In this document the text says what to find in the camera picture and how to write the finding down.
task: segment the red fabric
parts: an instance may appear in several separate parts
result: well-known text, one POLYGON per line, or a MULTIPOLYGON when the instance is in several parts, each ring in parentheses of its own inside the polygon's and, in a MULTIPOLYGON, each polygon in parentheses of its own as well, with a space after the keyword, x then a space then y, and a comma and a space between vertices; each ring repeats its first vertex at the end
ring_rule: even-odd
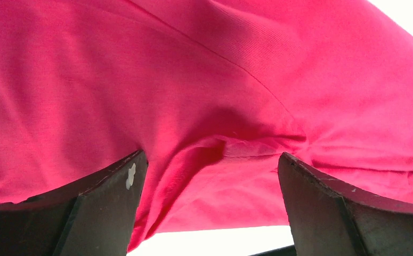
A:
POLYGON ((413 37, 365 1, 0 1, 0 203, 144 149, 130 249, 287 223, 290 152, 413 203, 413 37))

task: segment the red shirt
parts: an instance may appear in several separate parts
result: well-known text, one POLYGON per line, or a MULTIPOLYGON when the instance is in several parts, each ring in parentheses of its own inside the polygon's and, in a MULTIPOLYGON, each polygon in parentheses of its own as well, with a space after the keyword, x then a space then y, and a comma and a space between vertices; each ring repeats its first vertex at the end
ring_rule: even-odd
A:
POLYGON ((366 1, 0 1, 0 203, 137 149, 130 249, 287 224, 284 151, 413 203, 413 37, 366 1))

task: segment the garment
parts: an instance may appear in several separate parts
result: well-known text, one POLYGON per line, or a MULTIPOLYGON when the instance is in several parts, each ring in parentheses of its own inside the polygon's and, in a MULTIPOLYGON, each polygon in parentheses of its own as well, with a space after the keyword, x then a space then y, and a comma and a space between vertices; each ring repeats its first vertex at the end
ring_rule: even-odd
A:
POLYGON ((413 203, 413 37, 362 0, 0 1, 0 203, 137 149, 130 250, 287 224, 284 151, 413 203))

